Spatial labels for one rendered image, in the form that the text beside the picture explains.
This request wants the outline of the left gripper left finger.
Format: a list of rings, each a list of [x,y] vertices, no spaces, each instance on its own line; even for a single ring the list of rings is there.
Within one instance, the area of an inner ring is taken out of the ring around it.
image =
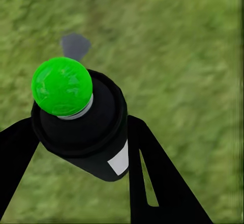
[[[39,142],[32,129],[32,117],[0,132],[0,221]]]

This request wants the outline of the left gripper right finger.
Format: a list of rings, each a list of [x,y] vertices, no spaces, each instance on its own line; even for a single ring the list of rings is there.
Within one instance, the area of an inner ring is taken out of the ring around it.
[[[214,224],[147,124],[128,116],[131,224]],[[147,203],[141,150],[159,207]]]

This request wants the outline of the pesticide atomizer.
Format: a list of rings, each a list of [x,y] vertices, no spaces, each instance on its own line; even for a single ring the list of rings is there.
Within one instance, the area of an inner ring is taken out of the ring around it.
[[[35,71],[32,129],[45,148],[105,182],[129,172],[128,110],[121,88],[81,59],[91,48],[82,34],[60,39],[64,57]]]

